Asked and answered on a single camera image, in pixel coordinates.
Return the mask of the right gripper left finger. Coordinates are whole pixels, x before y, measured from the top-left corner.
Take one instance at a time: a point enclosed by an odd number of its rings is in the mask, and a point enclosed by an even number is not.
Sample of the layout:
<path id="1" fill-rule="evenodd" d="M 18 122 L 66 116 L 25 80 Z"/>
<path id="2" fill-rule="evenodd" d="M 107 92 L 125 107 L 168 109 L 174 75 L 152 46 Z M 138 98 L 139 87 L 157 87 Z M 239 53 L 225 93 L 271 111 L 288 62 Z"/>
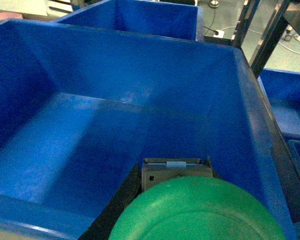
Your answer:
<path id="1" fill-rule="evenodd" d="M 120 215 L 141 192 L 142 176 L 136 163 L 110 202 L 79 239 L 108 240 Z"/>

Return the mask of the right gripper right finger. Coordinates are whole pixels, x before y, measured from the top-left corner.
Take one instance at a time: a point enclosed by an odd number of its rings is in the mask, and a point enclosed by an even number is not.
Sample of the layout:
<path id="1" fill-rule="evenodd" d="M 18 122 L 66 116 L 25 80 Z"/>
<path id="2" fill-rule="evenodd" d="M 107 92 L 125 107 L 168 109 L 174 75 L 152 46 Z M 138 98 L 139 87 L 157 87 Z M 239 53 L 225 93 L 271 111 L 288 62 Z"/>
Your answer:
<path id="1" fill-rule="evenodd" d="M 216 178 L 216 179 L 222 179 L 222 177 L 217 173 L 217 171 L 213 168 L 213 165 L 212 165 L 212 162 L 210 160 L 209 157 L 207 157 L 204 161 L 203 161 L 203 164 L 205 166 L 207 166 L 208 168 L 211 169 L 211 172 L 212 172 L 212 177 L 213 178 Z"/>

